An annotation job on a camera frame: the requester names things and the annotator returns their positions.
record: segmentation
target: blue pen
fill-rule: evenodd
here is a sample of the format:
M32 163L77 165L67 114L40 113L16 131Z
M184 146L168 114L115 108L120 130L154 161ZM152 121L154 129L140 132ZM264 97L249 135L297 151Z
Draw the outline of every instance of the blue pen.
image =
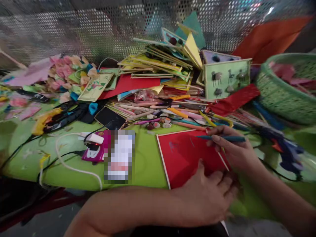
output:
M206 140L213 140L212 136L196 136L196 137L206 139ZM222 136L222 138L224 138L225 140L229 142L245 142L246 141L246 138L238 137L238 136Z

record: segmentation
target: hand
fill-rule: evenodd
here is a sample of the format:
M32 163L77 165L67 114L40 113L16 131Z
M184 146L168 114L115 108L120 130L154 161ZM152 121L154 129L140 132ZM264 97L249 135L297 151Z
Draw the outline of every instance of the hand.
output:
M238 193L232 176L232 173L224 176L216 171L206 177L202 160L199 160L196 174L181 188L171 190L177 198L179 226L210 225L224 220Z
M241 136L240 132L228 126L219 126L211 130L207 130L207 134L211 135L213 140L207 141L208 145L215 146L217 152L224 148L229 163L237 170L249 174L254 169L264 168L259 161L254 149L248 139L245 142L231 143L219 135L225 136Z

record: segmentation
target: smartphone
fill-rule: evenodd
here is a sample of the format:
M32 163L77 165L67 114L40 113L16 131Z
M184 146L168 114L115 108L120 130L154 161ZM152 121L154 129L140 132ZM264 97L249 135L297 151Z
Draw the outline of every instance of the smartphone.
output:
M100 124L111 131L120 130L126 122L126 119L121 115L110 110L108 107L104 107L94 117Z

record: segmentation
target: yellow glue gun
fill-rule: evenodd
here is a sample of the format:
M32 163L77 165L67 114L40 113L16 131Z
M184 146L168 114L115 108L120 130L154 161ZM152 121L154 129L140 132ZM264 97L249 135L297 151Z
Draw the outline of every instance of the yellow glue gun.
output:
M36 123L33 127L32 134L35 136L40 136L44 133L44 128L46 124L57 114L60 114L63 110L61 108L55 108L44 114L39 115L36 118Z

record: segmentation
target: craft table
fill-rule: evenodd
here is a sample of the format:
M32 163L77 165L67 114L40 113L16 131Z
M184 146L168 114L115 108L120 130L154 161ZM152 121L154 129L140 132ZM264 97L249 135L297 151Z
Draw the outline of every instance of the craft table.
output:
M54 105L42 105L39 113L51 110ZM27 140L31 134L34 125L32 118L25 121L19 121L14 118L0 122L0 157L7 158L21 143ZM64 129L52 133L53 136L59 136L72 132L91 132L101 125L97 122L92 125L76 121L70 124L72 129L66 132ZM132 168L132 178L129 185L140 185L154 188L168 188L163 164L161 161L156 136L147 134L147 130L139 125L129 126L127 130L135 130L136 146L135 159ZM157 134L171 133L175 131L187 130L185 127L173 125L171 128L158 128L154 132ZM316 155L314 141L316 137L315 127L298 132L290 131L290 136L302 145L308 152ZM26 144L6 165L3 174L16 179L36 182L40 171L39 160L42 157L38 150L43 150L51 154L46 164L56 158L55 140L56 137L43 136L35 141ZM68 136L60 141L61 154L74 150L84 150L86 147L77 136ZM278 154L271 148L271 144L266 144L262 150L266 154L266 160L277 164ZM86 170L99 174L101 179L104 176L104 163L95 166L91 162L83 161L77 155L67 155L63 157L65 162L74 168ZM248 216L253 218L274 219L268 207L263 203L256 191L250 186L248 181L240 176L240 182L243 186L243 192L239 199L234 202L231 212L236 215ZM59 161L50 167L43 175L43 183L53 186L98 191L99 184L97 179L88 174L83 174L66 169ZM303 196L307 201L316 206L316 183L315 182L287 182L297 193ZM103 184L104 189L118 187L121 185Z

